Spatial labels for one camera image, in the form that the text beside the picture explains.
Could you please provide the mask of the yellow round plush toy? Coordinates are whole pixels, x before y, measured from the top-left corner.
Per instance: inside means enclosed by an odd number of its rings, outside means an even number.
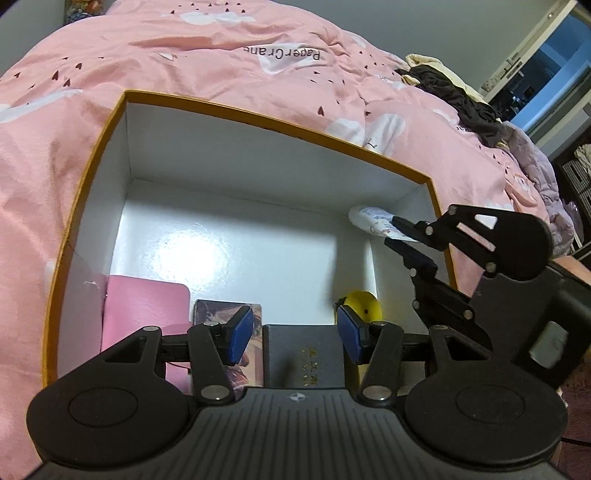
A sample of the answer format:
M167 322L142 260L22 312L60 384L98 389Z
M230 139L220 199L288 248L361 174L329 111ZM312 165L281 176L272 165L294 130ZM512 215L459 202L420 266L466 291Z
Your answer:
M365 323L379 322L384 319L381 303L370 291L349 292L335 303L335 308L341 306L349 306Z

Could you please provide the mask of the white Vaseline cream tube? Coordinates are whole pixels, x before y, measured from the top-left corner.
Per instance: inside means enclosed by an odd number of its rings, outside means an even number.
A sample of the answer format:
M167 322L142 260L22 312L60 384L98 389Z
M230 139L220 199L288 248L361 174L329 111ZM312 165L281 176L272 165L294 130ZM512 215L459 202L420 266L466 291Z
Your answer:
M382 238L415 242L415 239L394 227L393 217L393 214L379 207L360 205L349 210L349 221L366 233Z

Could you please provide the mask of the pink wallet case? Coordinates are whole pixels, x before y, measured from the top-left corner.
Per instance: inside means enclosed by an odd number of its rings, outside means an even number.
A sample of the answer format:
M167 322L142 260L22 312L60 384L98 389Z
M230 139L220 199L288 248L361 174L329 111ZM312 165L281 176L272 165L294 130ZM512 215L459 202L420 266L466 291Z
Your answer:
M103 307L104 351L146 326L157 326L164 336L186 334L190 293L185 285L112 275Z

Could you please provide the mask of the anime art card box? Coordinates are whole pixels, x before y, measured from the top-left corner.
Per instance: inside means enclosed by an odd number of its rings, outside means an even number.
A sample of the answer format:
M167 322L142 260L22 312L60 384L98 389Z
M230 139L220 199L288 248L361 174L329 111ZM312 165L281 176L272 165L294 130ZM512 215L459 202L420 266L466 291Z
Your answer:
M215 327L225 325L242 307L252 311L252 327L246 327L250 334L249 343L242 358L232 366L225 366L226 375L239 399L247 387L263 387L263 323L262 307L259 304L237 303L198 299L194 303L192 322Z

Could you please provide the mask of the dark grey gift box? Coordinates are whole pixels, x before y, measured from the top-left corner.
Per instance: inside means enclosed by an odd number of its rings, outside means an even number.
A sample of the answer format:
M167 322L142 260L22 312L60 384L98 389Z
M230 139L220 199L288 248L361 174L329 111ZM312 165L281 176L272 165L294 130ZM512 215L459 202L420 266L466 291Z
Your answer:
M335 325L263 326L263 386L330 389L346 384L344 346Z

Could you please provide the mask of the gold brown small box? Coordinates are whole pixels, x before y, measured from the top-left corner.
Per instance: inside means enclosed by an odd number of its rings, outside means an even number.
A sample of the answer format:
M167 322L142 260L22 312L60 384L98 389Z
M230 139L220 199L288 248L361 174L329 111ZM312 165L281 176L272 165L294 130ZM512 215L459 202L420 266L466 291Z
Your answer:
M348 356L344 358L344 372L345 372L345 385L346 389L349 390L353 395L360 389L360 385L363 383L363 379L367 373L369 365L363 364L358 365L349 359Z

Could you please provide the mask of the grey purple blanket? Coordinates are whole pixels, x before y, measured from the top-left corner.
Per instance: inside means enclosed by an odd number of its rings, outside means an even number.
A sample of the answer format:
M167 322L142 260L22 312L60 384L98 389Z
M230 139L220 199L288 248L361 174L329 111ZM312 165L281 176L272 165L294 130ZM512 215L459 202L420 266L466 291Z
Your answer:
M551 162L519 127L505 121L500 124L500 131L501 139L507 143L510 153L533 183L545 205L554 242L553 256L567 255L575 238L575 225L560 198Z

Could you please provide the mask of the dark storage shelf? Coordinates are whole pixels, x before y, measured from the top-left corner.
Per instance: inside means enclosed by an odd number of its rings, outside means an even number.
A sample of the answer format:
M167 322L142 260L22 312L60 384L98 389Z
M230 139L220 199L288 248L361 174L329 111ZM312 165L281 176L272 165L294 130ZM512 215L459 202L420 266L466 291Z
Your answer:
M590 130L587 130L552 161L561 199L577 207L582 228L582 234L578 235L581 245L590 242L590 168L583 165L576 150L589 144Z

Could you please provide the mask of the dark clothes pile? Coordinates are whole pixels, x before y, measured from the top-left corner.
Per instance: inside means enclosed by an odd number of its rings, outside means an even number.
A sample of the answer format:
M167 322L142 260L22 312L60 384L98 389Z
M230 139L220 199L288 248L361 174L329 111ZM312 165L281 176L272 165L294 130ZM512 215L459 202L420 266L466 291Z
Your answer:
M486 147L502 142L502 123L497 111L459 75L435 57L409 54L407 68L397 69L403 80L438 97L458 113L460 123L477 134Z

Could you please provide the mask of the orange cardboard box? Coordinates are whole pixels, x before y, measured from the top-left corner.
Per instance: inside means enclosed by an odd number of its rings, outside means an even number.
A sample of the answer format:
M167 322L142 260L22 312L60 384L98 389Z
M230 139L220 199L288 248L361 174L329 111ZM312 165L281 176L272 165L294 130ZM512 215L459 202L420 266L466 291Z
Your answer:
M424 329L400 258L349 222L358 205L411 220L441 207L432 180L384 155L228 106L125 92L86 165L53 274L42 381L97 354L107 279L184 285L257 303L270 324L329 324L368 290Z

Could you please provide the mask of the pink bed quilt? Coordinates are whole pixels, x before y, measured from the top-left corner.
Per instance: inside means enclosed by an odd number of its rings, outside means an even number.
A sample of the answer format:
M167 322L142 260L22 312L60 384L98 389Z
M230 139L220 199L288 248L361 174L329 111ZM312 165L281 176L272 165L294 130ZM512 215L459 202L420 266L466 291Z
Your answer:
M118 1L53 33L1 79L1 475L38 462L48 293L74 200L128 90L197 98L342 138L428 175L443 206L549 215L505 141L479 142L406 58L272 1Z

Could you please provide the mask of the plush toys hanging stack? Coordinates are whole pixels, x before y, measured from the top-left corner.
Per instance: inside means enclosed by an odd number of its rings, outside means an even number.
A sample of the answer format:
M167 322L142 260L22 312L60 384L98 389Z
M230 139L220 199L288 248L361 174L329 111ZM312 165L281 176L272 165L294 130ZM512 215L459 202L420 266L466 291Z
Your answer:
M103 15L111 4L111 0L65 0L65 24Z

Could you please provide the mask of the doorway with white frame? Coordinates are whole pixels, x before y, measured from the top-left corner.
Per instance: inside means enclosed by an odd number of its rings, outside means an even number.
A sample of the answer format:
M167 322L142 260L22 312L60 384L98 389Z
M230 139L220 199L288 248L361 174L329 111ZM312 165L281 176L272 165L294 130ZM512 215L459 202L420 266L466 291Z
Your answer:
M482 86L501 119L555 159L590 127L590 11L557 1Z

